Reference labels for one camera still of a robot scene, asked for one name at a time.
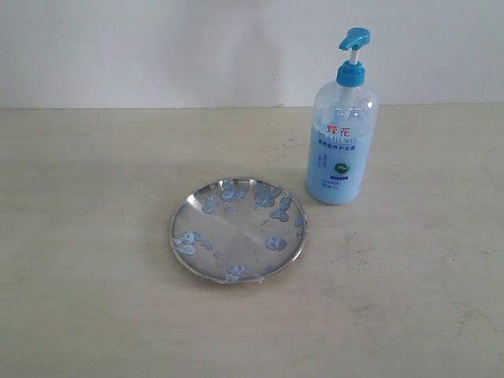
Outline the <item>blue pump lotion bottle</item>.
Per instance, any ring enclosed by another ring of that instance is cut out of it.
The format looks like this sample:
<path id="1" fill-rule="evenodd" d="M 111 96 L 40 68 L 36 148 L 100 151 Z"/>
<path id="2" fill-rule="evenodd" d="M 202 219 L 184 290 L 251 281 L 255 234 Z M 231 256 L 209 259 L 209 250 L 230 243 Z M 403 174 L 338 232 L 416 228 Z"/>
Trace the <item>blue pump lotion bottle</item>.
<path id="1" fill-rule="evenodd" d="M 347 32 L 339 49 L 350 57 L 314 99 L 306 189 L 325 204 L 347 204 L 361 190 L 379 109 L 359 61 L 360 49 L 370 41 L 366 28 Z"/>

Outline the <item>round steel plate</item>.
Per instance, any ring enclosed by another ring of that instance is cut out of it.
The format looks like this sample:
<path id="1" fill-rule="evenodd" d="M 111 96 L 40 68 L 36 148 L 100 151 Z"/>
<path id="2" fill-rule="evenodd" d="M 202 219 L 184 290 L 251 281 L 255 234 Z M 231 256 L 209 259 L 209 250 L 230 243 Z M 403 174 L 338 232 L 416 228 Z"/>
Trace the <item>round steel plate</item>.
<path id="1" fill-rule="evenodd" d="M 300 256 L 306 212 L 283 189 L 255 178 L 223 178 L 181 203 L 169 226 L 177 260 L 219 284 L 260 283 Z"/>

